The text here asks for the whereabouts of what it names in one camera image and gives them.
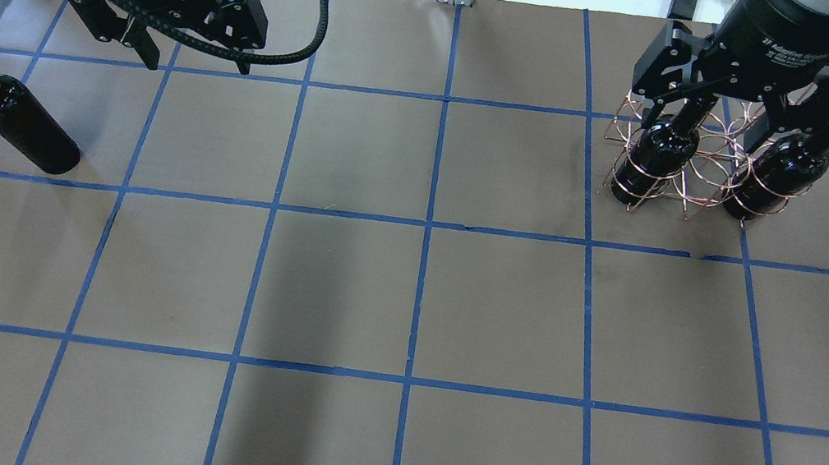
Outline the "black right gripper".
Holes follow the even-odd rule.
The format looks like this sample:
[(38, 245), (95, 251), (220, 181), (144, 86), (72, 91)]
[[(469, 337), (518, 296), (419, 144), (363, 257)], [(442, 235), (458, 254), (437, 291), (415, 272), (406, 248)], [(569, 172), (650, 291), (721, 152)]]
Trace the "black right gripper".
[(636, 61), (630, 88), (650, 103), (646, 129), (682, 99), (760, 97), (763, 112), (744, 133), (745, 177), (773, 134), (811, 135), (829, 123), (829, 0), (734, 0), (707, 38), (668, 19)]

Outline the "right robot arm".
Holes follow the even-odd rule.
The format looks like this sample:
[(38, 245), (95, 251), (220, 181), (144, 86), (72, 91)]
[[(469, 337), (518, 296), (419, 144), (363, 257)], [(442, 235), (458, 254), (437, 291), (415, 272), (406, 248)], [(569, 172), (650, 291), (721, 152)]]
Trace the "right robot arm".
[(734, 0), (703, 39), (672, 20), (638, 59), (631, 90), (652, 102), (646, 128), (667, 104), (711, 94), (764, 106), (747, 150), (810, 135), (829, 123), (829, 0)]

